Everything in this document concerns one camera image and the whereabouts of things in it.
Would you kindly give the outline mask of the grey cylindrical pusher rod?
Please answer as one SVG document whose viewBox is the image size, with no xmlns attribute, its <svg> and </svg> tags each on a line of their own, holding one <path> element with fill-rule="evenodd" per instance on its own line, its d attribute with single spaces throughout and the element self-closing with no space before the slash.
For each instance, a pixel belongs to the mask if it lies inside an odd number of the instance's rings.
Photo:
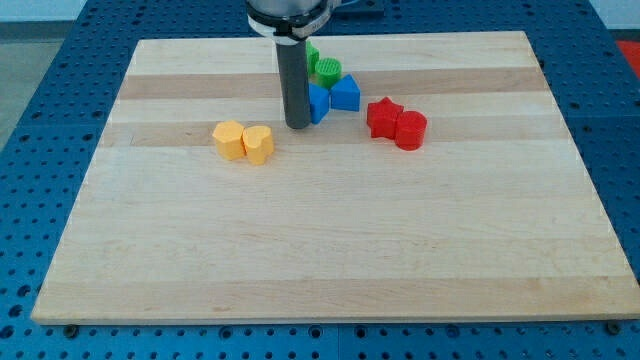
<svg viewBox="0 0 640 360">
<path fill-rule="evenodd" d="M 311 123 L 306 43 L 276 45 L 286 125 L 295 130 Z"/>
</svg>

